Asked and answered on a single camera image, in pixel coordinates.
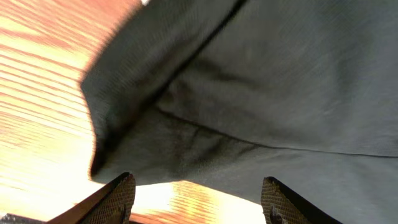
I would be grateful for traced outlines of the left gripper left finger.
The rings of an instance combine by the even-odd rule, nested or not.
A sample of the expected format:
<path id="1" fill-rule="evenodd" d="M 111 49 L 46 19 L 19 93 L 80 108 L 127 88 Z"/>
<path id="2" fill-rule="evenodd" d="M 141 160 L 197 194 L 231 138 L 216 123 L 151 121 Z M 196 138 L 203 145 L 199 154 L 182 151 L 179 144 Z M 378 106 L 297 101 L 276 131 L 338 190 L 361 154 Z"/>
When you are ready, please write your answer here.
<path id="1" fill-rule="evenodd" d="M 134 176 L 125 172 L 47 222 L 7 213 L 1 224 L 130 224 L 135 194 Z"/>

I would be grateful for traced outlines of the black t-shirt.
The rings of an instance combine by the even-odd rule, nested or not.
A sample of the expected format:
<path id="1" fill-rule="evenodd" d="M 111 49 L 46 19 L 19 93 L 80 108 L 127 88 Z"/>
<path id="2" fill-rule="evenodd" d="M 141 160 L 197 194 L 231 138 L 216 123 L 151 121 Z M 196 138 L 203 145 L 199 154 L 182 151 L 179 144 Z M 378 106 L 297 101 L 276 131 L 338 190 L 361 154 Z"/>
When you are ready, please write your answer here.
<path id="1" fill-rule="evenodd" d="M 343 223 L 397 222 L 396 1 L 151 1 L 81 89 L 96 182 L 258 202 L 273 176 Z"/>

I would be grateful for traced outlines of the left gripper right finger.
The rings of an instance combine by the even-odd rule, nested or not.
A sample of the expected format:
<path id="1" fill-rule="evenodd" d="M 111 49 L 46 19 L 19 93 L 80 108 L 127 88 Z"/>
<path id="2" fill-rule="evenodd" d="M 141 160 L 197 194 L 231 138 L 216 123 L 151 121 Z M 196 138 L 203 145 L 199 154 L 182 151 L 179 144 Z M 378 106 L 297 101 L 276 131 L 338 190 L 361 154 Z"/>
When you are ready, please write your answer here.
<path id="1" fill-rule="evenodd" d="M 261 206 L 267 224 L 341 224 L 275 177 L 263 180 Z"/>

